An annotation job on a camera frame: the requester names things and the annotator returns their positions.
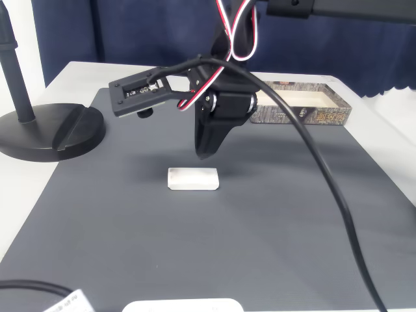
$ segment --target white eraser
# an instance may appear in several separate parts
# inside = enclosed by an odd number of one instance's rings
[[[136,301],[123,312],[244,312],[234,299],[184,299]]]
[[[169,168],[171,190],[216,190],[220,186],[216,168]]]

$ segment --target white device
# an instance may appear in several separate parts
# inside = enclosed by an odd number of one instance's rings
[[[130,303],[123,312],[243,312],[234,299],[154,300]]]

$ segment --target black cable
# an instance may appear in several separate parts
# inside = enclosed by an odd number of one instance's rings
[[[43,291],[45,293],[57,294],[63,298],[69,296],[73,292],[73,290],[60,285],[27,279],[10,279],[0,281],[0,289],[30,289],[32,291]]]
[[[325,160],[322,158],[322,155],[320,154],[317,148],[317,145],[314,143],[312,136],[309,134],[306,127],[298,119],[297,115],[292,111],[290,106],[288,106],[288,104],[273,89],[271,89],[271,87],[269,87],[267,84],[265,84],[262,80],[257,78],[252,73],[246,71],[244,68],[241,68],[230,62],[225,62],[223,60],[218,60],[215,58],[203,58],[203,57],[198,57],[193,60],[189,60],[187,62],[178,64],[169,68],[162,68],[158,72],[154,73],[148,79],[148,83],[154,83],[154,81],[162,77],[166,77],[168,75],[175,74],[176,72],[182,72],[189,68],[193,68],[193,67],[204,65],[204,64],[223,66],[227,68],[228,70],[231,70],[245,77],[247,80],[251,81],[253,84],[258,86],[274,102],[276,102],[276,104],[282,109],[282,111],[290,119],[290,121],[292,122],[292,124],[294,125],[294,127],[296,128],[296,130],[299,132],[300,136],[304,140],[307,148],[310,150],[313,158],[317,162],[318,167],[320,171],[322,172],[322,175],[324,176],[332,192],[332,195],[335,198],[335,201],[337,202],[338,208],[341,212],[341,215],[343,216],[343,220],[344,220],[346,232],[348,234],[348,238],[350,241],[352,253],[354,254],[359,272],[361,273],[363,281],[365,285],[367,286],[367,289],[369,290],[370,295],[372,299],[374,300],[374,303],[376,304],[380,312],[387,312],[387,309],[385,308],[384,303],[382,302],[382,299],[380,298],[380,295],[378,294],[376,287],[374,286],[374,283],[371,279],[367,265],[365,264],[365,260],[363,257],[363,253],[361,251],[361,247],[359,245],[356,228],[352,220],[350,209],[348,208],[348,204],[346,203],[346,200],[344,199],[344,196],[341,193],[341,190],[339,189],[338,184],[333,179],[330,169],[328,168],[328,165],[325,163]]]

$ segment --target cardboard box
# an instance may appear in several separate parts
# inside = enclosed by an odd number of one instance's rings
[[[266,81],[306,125],[344,125],[351,106],[324,83]],[[263,92],[257,93],[255,124],[290,124],[286,114]]]

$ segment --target blue fabric backdrop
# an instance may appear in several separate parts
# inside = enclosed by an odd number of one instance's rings
[[[33,0],[45,82],[71,60],[168,66],[208,53],[214,0]],[[333,75],[360,96],[416,88],[416,27],[261,13],[253,71]]]

